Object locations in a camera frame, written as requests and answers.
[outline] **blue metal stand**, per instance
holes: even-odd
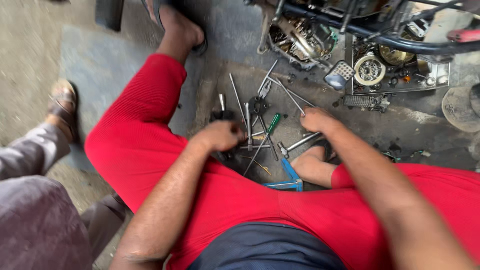
[[[278,190],[282,189],[295,189],[296,191],[303,191],[303,181],[300,179],[298,174],[292,168],[288,160],[282,158],[282,168],[287,173],[290,180],[278,182],[278,183],[267,183],[264,186],[269,188],[274,188]]]

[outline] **hammer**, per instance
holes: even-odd
[[[320,132],[315,132],[315,133],[313,133],[312,135],[309,135],[309,136],[301,139],[300,141],[292,144],[291,146],[289,146],[289,147],[287,147],[287,148],[285,148],[285,146],[283,146],[282,142],[277,143],[277,146],[278,146],[278,148],[280,148],[280,150],[282,151],[282,155],[283,155],[286,159],[288,159],[288,152],[290,152],[290,151],[292,151],[293,149],[299,147],[300,145],[302,145],[302,144],[310,141],[311,139],[317,137],[317,136],[320,135],[320,134],[321,134]]]

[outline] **screwdriver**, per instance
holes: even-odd
[[[255,161],[255,158],[257,157],[258,155],[258,152],[260,152],[260,149],[262,149],[262,145],[264,145],[265,141],[267,140],[268,138],[268,135],[273,131],[273,129],[275,128],[276,124],[278,123],[278,121],[280,120],[280,113],[276,113],[274,116],[273,116],[273,119],[272,119],[272,122],[270,123],[270,126],[267,128],[267,134],[265,135],[265,138],[264,140],[262,141],[262,143],[260,144],[260,146],[258,147],[257,151],[255,152],[255,155],[253,155],[253,158],[252,160],[250,161],[250,163],[248,164],[248,167],[247,169],[245,170],[245,172],[243,173],[243,176],[245,176],[248,172],[248,169],[250,169],[251,165],[253,164],[253,162]]]

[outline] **red pants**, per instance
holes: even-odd
[[[183,66],[172,58],[150,56],[85,143],[92,164],[134,212],[187,144],[167,127],[185,77]],[[419,164],[397,166],[480,262],[479,174]],[[345,167],[335,170],[332,186],[325,191],[277,191],[211,158],[169,269],[186,268],[213,239],[247,221],[303,229],[331,247],[349,269],[390,269],[382,228]]]

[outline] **sandal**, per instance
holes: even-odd
[[[332,159],[333,148],[332,145],[326,139],[319,139],[315,141],[308,149],[313,147],[323,147],[325,148],[325,162],[328,162]]]
[[[177,11],[182,13],[185,17],[187,17],[187,19],[191,20],[194,24],[200,25],[192,19],[192,16],[188,16],[187,13],[185,12],[185,10],[183,10],[181,6],[176,4],[177,1],[174,1],[174,0],[152,0],[152,1],[153,1],[153,11],[155,13],[156,22],[157,22],[158,26],[160,26],[163,29],[163,31],[165,31],[165,28],[162,25],[162,20],[160,19],[160,13],[158,12],[160,10],[160,5],[170,5],[170,6],[174,7]],[[146,0],[142,0],[142,4],[144,5],[145,10],[147,11],[148,15],[150,16]],[[208,43],[207,43],[207,37],[205,35],[205,30],[203,30],[203,31],[204,31],[204,41],[201,44],[196,45],[192,48],[192,53],[194,53],[195,55],[198,55],[198,56],[202,55],[208,48]]]
[[[72,112],[70,113],[64,108],[60,102],[70,102],[72,104]],[[77,110],[77,95],[72,84],[65,80],[58,80],[52,87],[50,101],[48,103],[48,114],[58,116],[70,129],[72,133],[72,142],[78,139],[77,122],[75,112]]]

